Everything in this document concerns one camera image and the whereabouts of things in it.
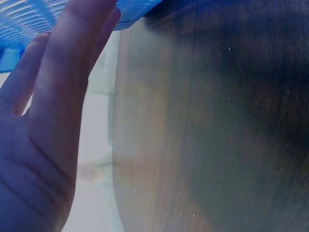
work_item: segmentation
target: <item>blue mesh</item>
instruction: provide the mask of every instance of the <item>blue mesh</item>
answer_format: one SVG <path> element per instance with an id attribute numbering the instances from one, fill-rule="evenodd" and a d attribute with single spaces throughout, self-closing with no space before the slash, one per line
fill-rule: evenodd
<path id="1" fill-rule="evenodd" d="M 6 58 L 1 50 L 23 50 L 37 34 L 52 30 L 67 1 L 0 0 L 0 72 Z M 160 1 L 119 0 L 122 15 L 115 30 L 129 28 Z"/>

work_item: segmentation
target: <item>blue plastic grid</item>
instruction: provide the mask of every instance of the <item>blue plastic grid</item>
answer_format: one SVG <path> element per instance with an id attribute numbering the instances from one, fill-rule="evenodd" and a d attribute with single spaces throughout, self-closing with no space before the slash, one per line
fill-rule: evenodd
<path id="1" fill-rule="evenodd" d="M 20 56 L 36 35 L 53 29 L 67 1 L 0 0 L 0 72 L 15 66 L 17 54 Z M 160 1 L 119 0 L 122 15 L 115 30 L 129 28 Z"/>

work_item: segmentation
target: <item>person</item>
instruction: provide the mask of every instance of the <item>person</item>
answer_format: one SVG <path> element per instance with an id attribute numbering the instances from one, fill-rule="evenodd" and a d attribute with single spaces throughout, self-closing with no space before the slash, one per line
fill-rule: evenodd
<path id="1" fill-rule="evenodd" d="M 55 232 L 66 223 L 87 79 L 120 18 L 115 5 L 70 0 L 0 89 L 1 232 Z"/>

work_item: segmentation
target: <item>wooden surface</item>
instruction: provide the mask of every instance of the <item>wooden surface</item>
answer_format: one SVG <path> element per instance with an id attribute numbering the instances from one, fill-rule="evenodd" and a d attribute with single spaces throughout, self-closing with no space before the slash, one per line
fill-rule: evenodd
<path id="1" fill-rule="evenodd" d="M 307 0 L 164 0 L 123 31 L 125 231 L 309 231 L 308 58 Z"/>

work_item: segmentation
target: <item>hand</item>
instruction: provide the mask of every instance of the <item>hand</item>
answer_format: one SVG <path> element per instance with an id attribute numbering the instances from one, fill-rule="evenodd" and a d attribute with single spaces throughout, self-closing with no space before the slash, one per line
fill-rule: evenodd
<path id="1" fill-rule="evenodd" d="M 70 0 L 54 31 L 34 39 L 0 89 L 1 231 L 64 226 L 87 79 L 120 18 L 115 3 Z"/>

